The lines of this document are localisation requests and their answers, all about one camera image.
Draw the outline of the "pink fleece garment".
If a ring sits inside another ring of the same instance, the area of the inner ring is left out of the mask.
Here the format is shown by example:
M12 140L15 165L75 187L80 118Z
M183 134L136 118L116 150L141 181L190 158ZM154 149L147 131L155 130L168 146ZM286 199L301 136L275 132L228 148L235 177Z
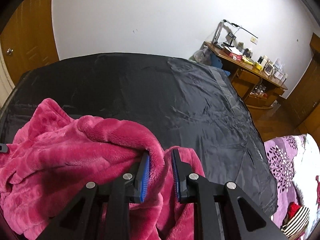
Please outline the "pink fleece garment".
M1 209L11 230L36 239L90 181L102 185L150 154L146 200L130 205L132 239L193 239L192 204L178 203L171 151L143 125L86 115L68 116L52 99L1 154Z

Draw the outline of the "wooden desk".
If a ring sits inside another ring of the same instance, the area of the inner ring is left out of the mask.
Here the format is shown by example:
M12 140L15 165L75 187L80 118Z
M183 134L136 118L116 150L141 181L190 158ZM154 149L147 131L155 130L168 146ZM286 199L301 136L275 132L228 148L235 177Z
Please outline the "wooden desk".
M282 81L255 66L233 59L210 42L205 41L203 45L221 60L222 70L230 73L232 86L248 107L272 109L274 102L287 90Z

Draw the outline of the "brown wooden door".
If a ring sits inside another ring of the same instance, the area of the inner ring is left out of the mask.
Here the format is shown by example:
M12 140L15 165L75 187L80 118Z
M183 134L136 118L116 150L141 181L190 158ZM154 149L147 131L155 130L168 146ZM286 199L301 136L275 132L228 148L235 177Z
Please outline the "brown wooden door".
M13 54L7 55L8 48ZM59 61L52 24L52 0L23 0L1 34L1 49L16 85L21 76Z

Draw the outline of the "white plastic bag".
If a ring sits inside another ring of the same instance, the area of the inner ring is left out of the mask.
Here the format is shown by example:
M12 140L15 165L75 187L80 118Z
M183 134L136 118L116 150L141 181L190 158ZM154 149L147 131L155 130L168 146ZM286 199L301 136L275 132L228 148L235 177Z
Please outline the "white plastic bag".
M211 63L211 54L212 51L207 46L204 46L193 54L193 58L197 63L209 65Z

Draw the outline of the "brown wooden wardrobe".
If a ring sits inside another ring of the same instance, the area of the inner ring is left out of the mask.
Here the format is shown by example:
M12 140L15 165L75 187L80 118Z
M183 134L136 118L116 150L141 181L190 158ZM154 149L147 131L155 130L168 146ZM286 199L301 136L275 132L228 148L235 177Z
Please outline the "brown wooden wardrobe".
M319 36L313 33L310 48L312 59L304 75L285 101L285 108L298 127L319 105Z

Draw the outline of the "purple floral bedding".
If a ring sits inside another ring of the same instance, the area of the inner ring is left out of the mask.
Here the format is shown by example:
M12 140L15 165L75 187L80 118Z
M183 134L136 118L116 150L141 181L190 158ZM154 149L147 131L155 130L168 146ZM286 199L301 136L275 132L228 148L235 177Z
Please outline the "purple floral bedding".
M319 223L319 146L310 134L287 135L264 142L269 169L277 183L272 220L284 230L299 210L307 225L298 239L308 239Z

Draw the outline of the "black bed cover sheet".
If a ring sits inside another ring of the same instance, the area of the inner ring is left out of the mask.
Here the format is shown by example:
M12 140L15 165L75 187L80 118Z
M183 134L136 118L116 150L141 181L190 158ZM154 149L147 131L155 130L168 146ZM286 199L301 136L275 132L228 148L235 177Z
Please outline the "black bed cover sheet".
M148 128L165 149L192 148L208 180L237 183L268 216L277 209L264 143L219 68L133 53L93 54L37 68L23 74L1 110L1 142L11 143L46 98L72 118L130 120Z

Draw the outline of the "cream curtain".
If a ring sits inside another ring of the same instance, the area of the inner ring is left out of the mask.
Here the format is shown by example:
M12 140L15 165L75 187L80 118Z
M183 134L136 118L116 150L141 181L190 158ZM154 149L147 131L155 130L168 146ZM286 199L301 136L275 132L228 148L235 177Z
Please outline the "cream curtain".
M3 107L15 85L7 70L2 49L0 49L0 106Z

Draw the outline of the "striped red cloth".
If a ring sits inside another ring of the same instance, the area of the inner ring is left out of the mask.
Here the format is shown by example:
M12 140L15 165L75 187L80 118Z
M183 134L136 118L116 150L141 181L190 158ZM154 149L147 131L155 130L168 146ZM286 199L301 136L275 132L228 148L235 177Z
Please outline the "striped red cloth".
M308 207L291 202L280 230L288 239L299 239L308 227L309 215Z

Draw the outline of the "silver door knob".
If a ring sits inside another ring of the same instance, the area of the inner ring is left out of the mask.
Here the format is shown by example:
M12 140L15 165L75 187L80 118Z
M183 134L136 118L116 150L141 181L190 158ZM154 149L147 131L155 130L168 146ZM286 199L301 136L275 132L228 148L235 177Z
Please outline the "silver door knob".
M6 54L7 54L7 55L12 55L12 54L13 54L13 51L14 51L14 50L13 50L12 48L8 48L7 51L6 51Z

